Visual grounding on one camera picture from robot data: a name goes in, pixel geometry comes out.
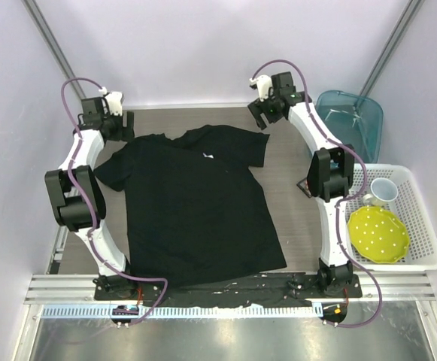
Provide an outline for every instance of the white laundry basket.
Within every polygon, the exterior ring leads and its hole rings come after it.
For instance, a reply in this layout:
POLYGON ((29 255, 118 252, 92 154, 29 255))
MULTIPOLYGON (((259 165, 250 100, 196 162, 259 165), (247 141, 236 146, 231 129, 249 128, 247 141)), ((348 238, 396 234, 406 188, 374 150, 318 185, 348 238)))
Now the white laundry basket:
MULTIPOLYGON (((360 256, 354 246, 351 246, 351 256, 366 268, 374 271, 421 272, 437 269, 437 237, 413 174, 406 167, 399 165, 367 164, 366 167, 369 176, 368 186, 378 177, 389 178, 397 185, 399 196, 386 208, 396 214, 405 224, 411 244, 407 255, 391 265, 377 264, 360 256)), ((363 171, 360 165, 356 164, 351 194, 355 194, 362 184, 363 171)), ((361 197, 347 202, 347 221, 350 215, 362 206, 361 197)))

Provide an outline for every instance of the yellow polka dot plate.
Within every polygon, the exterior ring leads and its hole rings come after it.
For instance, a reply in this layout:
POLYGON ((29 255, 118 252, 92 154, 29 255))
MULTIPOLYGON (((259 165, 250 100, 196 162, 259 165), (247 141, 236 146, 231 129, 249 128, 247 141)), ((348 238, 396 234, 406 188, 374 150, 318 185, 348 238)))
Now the yellow polka dot plate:
POLYGON ((361 207, 353 212, 348 232, 357 251, 376 263, 397 262, 411 243, 404 223, 381 207, 361 207))

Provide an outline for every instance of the transparent blue container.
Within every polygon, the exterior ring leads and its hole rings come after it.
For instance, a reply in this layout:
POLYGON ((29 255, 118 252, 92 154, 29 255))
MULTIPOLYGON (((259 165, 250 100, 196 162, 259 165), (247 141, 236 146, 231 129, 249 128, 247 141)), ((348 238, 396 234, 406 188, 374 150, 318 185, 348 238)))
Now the transparent blue container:
POLYGON ((320 95, 316 109, 332 134, 352 144, 365 163, 378 161, 384 112, 376 101, 329 90, 320 95))

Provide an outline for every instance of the white mug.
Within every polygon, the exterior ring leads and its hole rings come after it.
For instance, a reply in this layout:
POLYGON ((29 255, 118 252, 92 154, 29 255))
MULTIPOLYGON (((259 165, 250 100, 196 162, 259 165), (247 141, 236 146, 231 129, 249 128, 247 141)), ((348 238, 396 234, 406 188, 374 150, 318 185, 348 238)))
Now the white mug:
POLYGON ((375 178, 370 183, 370 190, 362 197, 364 205, 384 206, 397 199, 399 190, 394 182, 387 178, 375 178))

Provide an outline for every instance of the black t-shirt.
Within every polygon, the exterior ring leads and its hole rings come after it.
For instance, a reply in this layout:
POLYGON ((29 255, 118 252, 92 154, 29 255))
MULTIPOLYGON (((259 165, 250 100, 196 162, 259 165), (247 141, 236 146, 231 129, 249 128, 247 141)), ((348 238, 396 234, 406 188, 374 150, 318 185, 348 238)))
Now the black t-shirt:
POLYGON ((125 190, 133 275, 171 287, 286 267, 262 187, 269 135, 203 126, 170 140, 136 138, 95 170, 125 190))

